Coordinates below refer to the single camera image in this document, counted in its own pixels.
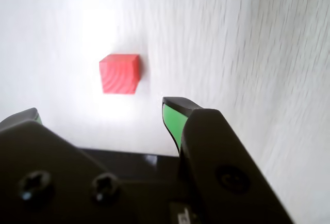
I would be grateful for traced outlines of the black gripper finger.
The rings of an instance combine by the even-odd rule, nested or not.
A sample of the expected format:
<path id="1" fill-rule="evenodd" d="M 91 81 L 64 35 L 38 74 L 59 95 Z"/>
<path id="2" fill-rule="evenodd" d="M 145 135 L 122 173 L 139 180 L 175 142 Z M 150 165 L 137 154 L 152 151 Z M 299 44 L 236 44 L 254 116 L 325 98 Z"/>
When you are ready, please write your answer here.
<path id="1" fill-rule="evenodd" d="M 30 108 L 1 122 L 1 223 L 131 223 L 118 180 Z"/>
<path id="2" fill-rule="evenodd" d="M 162 99 L 199 223 L 291 223 L 273 189 L 220 111 Z"/>

